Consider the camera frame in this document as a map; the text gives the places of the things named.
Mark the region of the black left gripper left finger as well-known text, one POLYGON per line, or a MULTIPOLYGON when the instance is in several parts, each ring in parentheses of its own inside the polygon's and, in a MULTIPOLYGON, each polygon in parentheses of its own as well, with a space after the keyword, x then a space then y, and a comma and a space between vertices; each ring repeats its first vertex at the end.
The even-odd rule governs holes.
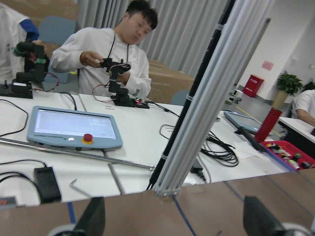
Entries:
POLYGON ((102 236, 105 230, 105 202, 103 197, 92 198, 76 224, 54 228, 50 236, 102 236))

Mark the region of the second small black robot arm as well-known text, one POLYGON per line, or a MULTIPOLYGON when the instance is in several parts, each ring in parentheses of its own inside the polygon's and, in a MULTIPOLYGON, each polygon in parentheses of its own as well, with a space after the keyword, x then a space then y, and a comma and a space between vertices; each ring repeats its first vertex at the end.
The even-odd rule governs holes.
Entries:
POLYGON ((32 83, 41 83, 46 75, 46 58, 44 46, 32 42, 19 42, 13 50, 14 55, 23 57, 34 67, 24 72, 18 71, 15 79, 9 84, 5 82, 0 86, 1 96, 32 99, 32 83))

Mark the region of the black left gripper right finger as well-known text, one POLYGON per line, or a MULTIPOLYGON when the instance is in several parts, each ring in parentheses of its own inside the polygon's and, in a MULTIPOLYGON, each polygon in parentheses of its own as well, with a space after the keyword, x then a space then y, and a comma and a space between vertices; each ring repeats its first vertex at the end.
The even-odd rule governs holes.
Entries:
POLYGON ((243 227, 249 236, 310 236, 302 226, 281 223, 255 196, 246 196, 243 208, 243 227))

